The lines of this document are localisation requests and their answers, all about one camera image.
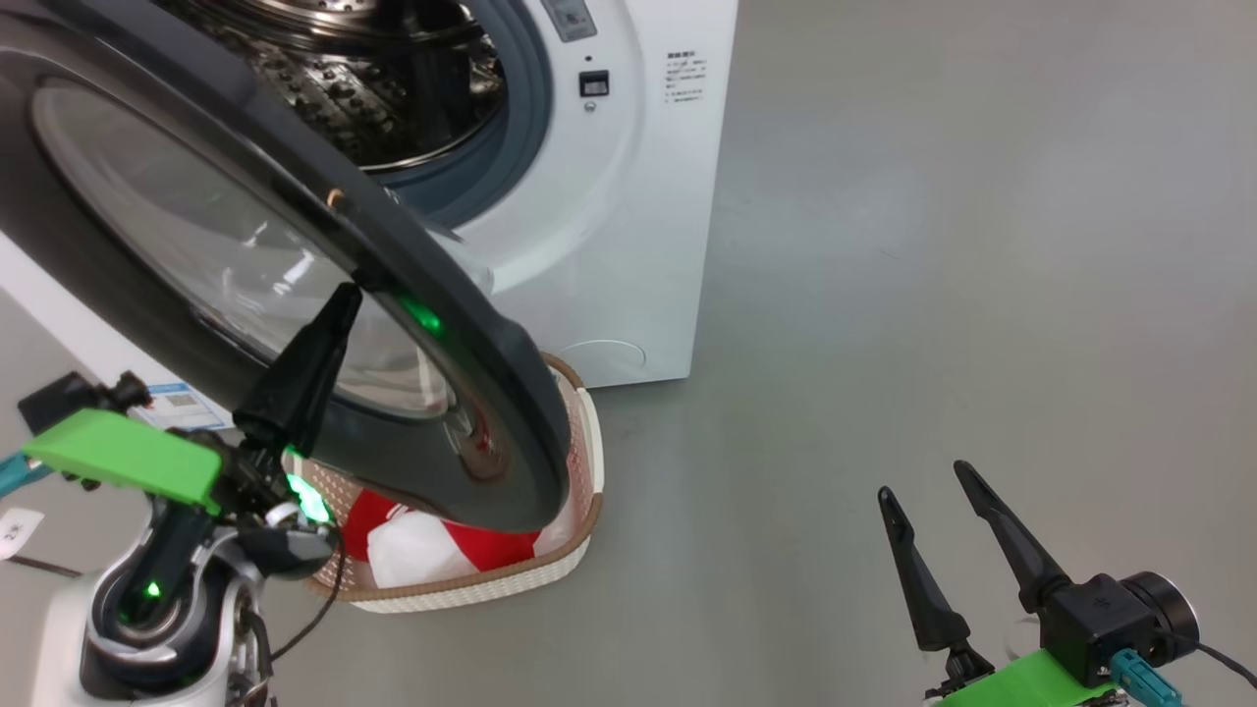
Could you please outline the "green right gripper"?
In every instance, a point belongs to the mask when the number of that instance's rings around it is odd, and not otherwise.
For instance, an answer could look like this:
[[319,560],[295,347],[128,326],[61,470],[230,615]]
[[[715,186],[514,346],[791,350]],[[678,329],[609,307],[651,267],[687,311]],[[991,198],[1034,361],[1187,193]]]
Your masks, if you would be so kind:
[[[1011,565],[1019,608],[1028,614],[1040,613],[1052,594],[1072,586],[1071,577],[970,462],[955,460],[953,468],[970,508],[989,525]],[[928,689],[926,707],[1130,707],[1123,689],[1107,683],[1084,687],[1043,650],[996,671],[970,648],[968,623],[952,609],[929,571],[916,548],[914,526],[892,488],[879,489],[877,506],[918,648],[949,650],[947,681]]]

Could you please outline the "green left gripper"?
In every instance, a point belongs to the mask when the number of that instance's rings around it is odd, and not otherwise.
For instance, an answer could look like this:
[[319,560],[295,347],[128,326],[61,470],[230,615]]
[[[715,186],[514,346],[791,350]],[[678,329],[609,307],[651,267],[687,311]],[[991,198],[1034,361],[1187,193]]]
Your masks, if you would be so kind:
[[[305,458],[319,437],[349,335],[360,286],[338,286],[256,379],[233,421],[248,449]],[[23,453],[85,481],[134,488],[211,516],[268,515],[287,503],[282,468],[263,470],[215,431],[153,428],[103,408],[82,408],[23,443]]]

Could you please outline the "washing machine glass door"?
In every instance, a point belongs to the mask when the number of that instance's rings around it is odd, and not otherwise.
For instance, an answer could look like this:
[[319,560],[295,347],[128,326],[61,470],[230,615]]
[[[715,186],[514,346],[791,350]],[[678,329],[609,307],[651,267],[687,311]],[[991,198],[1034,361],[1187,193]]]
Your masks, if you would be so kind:
[[0,0],[1,243],[15,294],[48,276],[233,410],[358,286],[305,457],[497,532],[569,497],[569,413],[485,270],[151,0]]

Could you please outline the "cream perforated laundry basket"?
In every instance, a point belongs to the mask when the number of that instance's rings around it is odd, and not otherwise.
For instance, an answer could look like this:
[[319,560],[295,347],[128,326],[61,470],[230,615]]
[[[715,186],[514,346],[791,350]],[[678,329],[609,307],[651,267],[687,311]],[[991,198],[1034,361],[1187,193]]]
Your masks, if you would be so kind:
[[[377,589],[371,582],[370,569],[354,564],[349,551],[338,551],[319,572],[310,579],[310,586],[328,594],[336,601],[346,601],[354,608],[377,614],[435,611],[508,598],[539,589],[574,571],[588,548],[591,536],[600,518],[603,502],[605,462],[603,442],[598,413],[579,375],[569,365],[552,353],[546,362],[561,389],[569,413],[569,497],[561,515],[541,531],[535,543],[535,556],[524,564],[489,572],[473,572],[454,580],[419,582],[397,589]],[[360,492],[367,489],[349,477],[317,462],[292,455],[289,470],[297,481],[304,482],[327,503],[332,515],[341,521],[342,531],[349,506]]]

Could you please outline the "white washing machine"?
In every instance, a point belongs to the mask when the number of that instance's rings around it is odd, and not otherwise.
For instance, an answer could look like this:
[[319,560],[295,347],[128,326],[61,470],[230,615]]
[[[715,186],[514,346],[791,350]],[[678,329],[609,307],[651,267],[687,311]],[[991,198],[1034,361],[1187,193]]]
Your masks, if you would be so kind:
[[[251,68],[316,135],[486,274],[544,353],[612,338],[646,352],[590,387],[686,377],[739,0],[587,0],[563,43],[541,0],[151,0]],[[669,52],[706,96],[665,104]],[[579,72],[611,93],[579,98]],[[18,301],[85,371],[184,382],[48,276]]]

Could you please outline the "grey rectangular label sticker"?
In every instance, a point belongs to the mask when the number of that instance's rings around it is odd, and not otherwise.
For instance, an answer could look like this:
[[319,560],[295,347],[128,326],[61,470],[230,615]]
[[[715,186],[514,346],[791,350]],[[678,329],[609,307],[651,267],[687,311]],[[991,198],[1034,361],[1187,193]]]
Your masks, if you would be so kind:
[[541,0],[541,4],[561,42],[574,43],[598,34],[587,0]]

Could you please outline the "blue energy label sticker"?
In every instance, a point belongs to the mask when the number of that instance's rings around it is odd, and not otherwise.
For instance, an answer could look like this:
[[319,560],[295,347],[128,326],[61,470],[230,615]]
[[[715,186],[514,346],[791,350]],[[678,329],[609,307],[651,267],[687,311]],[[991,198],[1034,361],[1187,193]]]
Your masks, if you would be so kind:
[[221,431],[233,429],[230,414],[186,382],[148,386],[151,403],[132,410],[155,428]]

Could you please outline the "white paper tag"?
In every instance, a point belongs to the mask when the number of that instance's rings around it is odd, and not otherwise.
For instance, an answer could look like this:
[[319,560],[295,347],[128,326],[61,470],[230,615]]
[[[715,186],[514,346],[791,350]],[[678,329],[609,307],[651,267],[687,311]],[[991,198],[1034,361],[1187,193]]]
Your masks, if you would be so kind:
[[5,509],[0,512],[0,564],[18,559],[44,518],[45,513],[36,509]]

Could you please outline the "printed text warning label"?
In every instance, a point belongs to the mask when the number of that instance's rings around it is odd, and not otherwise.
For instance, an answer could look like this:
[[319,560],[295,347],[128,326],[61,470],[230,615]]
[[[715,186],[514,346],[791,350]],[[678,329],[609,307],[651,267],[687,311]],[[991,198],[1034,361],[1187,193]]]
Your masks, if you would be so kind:
[[708,59],[699,50],[669,52],[662,65],[662,102],[688,104],[706,96]]

